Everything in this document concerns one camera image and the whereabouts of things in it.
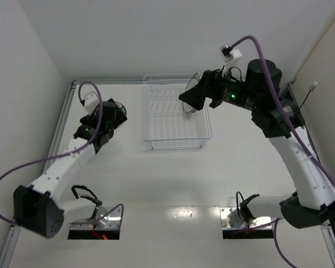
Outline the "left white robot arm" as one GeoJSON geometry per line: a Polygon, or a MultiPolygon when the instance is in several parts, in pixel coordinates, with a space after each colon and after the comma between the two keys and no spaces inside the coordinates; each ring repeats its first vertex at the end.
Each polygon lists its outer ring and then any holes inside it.
{"type": "Polygon", "coordinates": [[[114,131],[127,121],[127,111],[120,102],[109,99],[103,107],[87,107],[81,125],[54,163],[29,186],[20,185],[13,194],[16,225],[45,238],[59,233],[66,223],[102,225],[108,211],[97,197],[76,196],[71,202],[60,202],[64,189],[78,171],[113,137],[114,131]]]}

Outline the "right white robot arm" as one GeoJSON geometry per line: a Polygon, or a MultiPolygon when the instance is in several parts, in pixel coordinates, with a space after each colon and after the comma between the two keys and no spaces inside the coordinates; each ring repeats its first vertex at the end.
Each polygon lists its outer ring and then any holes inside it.
{"type": "Polygon", "coordinates": [[[207,98],[211,99],[211,108],[226,102],[251,111],[253,123],[277,150],[295,186],[295,192],[285,197],[254,194],[243,200],[230,216],[234,227],[246,226],[258,217],[284,219],[298,229],[330,219],[335,212],[335,188],[313,161],[315,154],[303,149],[297,140],[308,140],[298,106],[292,100],[280,100],[292,129],[277,109],[260,59],[249,62],[243,82],[231,73],[223,75],[220,69],[206,70],[196,85],[179,95],[182,102],[197,111],[203,109],[207,98]]]}

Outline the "plate with orange sunburst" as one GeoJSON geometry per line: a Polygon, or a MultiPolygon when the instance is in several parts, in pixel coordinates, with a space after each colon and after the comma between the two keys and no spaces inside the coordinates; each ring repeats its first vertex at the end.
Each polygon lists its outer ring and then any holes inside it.
{"type": "MultiPolygon", "coordinates": [[[[201,79],[201,76],[200,76],[200,73],[195,73],[193,75],[193,78],[197,78],[199,81],[198,83],[200,82],[200,79],[201,79]]],[[[194,86],[192,88],[192,91],[193,91],[193,105],[192,107],[195,108],[197,111],[200,111],[202,108],[203,108],[203,98],[202,98],[202,94],[201,92],[199,91],[199,88],[197,89],[194,89],[196,86],[194,86]]]]}

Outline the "white plate with dark rim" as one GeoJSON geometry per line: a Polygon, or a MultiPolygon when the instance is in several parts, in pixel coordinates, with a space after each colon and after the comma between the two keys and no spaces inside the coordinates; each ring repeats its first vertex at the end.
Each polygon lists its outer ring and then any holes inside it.
{"type": "MultiPolygon", "coordinates": [[[[187,84],[186,88],[185,88],[185,92],[187,92],[188,90],[192,89],[194,86],[196,86],[198,84],[198,79],[197,78],[192,78],[189,83],[187,84]]],[[[192,106],[190,106],[189,104],[183,102],[183,109],[185,113],[195,113],[197,110],[195,108],[193,108],[192,106]]]]}

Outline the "plate with green lettering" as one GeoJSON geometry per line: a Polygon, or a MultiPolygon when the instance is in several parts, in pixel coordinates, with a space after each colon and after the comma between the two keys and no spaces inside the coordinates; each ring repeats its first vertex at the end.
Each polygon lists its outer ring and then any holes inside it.
{"type": "Polygon", "coordinates": [[[121,103],[116,101],[116,105],[120,108],[120,110],[123,112],[125,116],[127,116],[127,110],[126,107],[121,103]]]}

